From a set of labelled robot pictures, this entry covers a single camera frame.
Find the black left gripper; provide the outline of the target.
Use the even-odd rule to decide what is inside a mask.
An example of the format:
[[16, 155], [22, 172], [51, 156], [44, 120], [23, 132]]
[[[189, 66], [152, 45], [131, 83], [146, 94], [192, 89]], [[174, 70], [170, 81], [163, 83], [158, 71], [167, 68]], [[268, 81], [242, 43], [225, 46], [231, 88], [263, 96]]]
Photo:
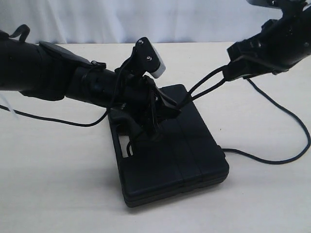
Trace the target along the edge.
[[125, 112], [135, 121], [141, 120], [145, 114], [144, 131], [151, 141], [159, 141], [161, 133], [157, 117], [173, 119], [180, 115], [181, 110], [176, 101], [158, 88], [155, 89], [155, 97], [150, 97], [152, 87], [155, 87], [155, 82], [147, 75], [126, 77], [117, 90], [112, 109]]

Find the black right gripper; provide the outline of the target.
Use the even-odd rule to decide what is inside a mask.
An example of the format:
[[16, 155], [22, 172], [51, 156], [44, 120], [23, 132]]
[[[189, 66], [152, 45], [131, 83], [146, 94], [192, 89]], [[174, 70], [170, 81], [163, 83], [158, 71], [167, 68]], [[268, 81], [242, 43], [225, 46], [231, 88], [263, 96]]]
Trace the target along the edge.
[[273, 61], [268, 55], [266, 46], [258, 39], [249, 38], [238, 41], [227, 49], [227, 53], [230, 62], [223, 70], [223, 77], [227, 82], [289, 70], [289, 66]]

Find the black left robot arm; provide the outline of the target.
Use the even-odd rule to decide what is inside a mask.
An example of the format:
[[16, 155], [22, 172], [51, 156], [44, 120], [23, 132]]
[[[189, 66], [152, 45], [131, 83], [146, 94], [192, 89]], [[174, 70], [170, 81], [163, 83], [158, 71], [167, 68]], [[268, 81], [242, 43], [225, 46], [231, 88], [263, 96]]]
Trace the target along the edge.
[[155, 83], [165, 67], [147, 37], [115, 70], [53, 43], [26, 42], [30, 29], [20, 25], [0, 33], [0, 88], [47, 101], [69, 98], [131, 117], [153, 140], [161, 122], [179, 116], [178, 104]]

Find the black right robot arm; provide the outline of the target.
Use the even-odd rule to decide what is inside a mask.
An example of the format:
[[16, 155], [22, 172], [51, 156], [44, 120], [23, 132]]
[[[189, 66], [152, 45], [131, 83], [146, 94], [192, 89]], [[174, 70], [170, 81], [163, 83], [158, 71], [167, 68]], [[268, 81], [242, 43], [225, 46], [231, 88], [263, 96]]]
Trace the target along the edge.
[[279, 9], [282, 17], [269, 19], [258, 34], [227, 49], [230, 61], [223, 70], [227, 81], [287, 72], [310, 56], [310, 3], [305, 0], [250, 0], [248, 3]]

